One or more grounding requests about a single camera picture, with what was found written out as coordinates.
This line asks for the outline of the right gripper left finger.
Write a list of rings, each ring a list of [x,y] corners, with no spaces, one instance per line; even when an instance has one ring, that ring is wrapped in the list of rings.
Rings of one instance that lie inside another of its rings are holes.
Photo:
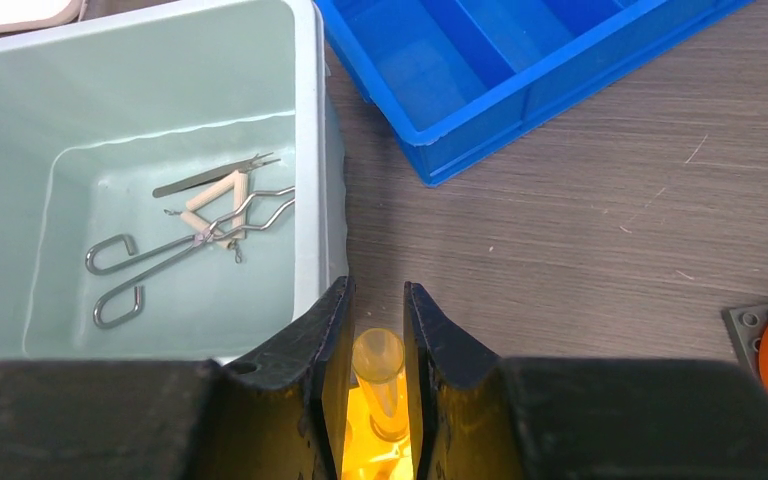
[[[336,479],[354,281],[243,356],[0,361],[0,479]]]

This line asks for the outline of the metal crucible tongs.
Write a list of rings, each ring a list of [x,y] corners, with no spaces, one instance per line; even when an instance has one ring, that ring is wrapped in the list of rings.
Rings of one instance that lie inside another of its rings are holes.
[[[146,269],[145,271],[133,276],[132,278],[102,294],[92,307],[91,318],[93,324],[101,330],[110,330],[133,320],[143,312],[145,307],[145,280],[174,266],[175,264],[185,260],[191,255],[205,249],[211,244],[225,240],[234,242],[236,240],[235,235],[240,232],[263,232],[270,229],[281,217],[281,215],[296,203],[295,192],[296,188],[294,186],[289,186],[279,190],[255,190],[245,197],[241,205],[215,218],[209,222],[206,227],[201,228],[192,234],[172,240],[147,252],[140,253],[138,251],[135,238],[127,233],[113,235],[92,245],[88,248],[84,256],[84,266],[89,273],[95,276],[111,275],[121,270],[130,268],[159,254],[166,253],[176,248],[181,249],[180,252],[172,255],[168,259],[157,263],[156,265]],[[223,229],[223,226],[226,223],[237,219],[243,219],[244,215],[247,213],[252,204],[255,203],[255,201],[261,198],[282,197],[287,197],[288,199],[276,207],[264,222],[260,224],[250,224],[248,222],[243,222],[242,224],[236,227],[232,227],[227,231]],[[117,244],[120,244],[124,247],[127,257],[116,264],[99,266],[96,263],[97,256],[103,250]],[[127,290],[131,290],[133,293],[133,304],[130,310],[115,318],[106,319],[104,317],[104,308],[108,302]]]

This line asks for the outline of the thin metal tweezers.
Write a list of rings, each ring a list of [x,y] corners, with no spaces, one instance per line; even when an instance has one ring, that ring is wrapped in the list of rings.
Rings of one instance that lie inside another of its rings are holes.
[[[249,159],[221,165],[176,182],[157,187],[152,191],[152,197],[166,197],[195,187],[217,182],[234,172],[249,173],[255,169],[280,161],[280,158],[270,158],[270,155],[271,152],[268,154],[258,154]]]

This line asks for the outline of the white clay triangle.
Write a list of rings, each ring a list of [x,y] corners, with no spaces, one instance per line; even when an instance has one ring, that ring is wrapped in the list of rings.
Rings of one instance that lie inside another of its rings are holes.
[[[233,209],[241,206],[249,193],[249,175],[234,172],[217,182],[192,189],[198,190],[198,193],[185,201],[184,209],[169,210],[167,214],[178,216],[195,232],[202,232],[208,228],[210,222],[201,214],[201,211],[211,203],[217,200],[222,201],[222,199],[229,200]]]

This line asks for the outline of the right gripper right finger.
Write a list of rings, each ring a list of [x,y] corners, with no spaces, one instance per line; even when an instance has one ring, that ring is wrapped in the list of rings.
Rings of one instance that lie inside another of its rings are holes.
[[[503,357],[404,286],[418,479],[768,479],[768,395],[697,359]]]

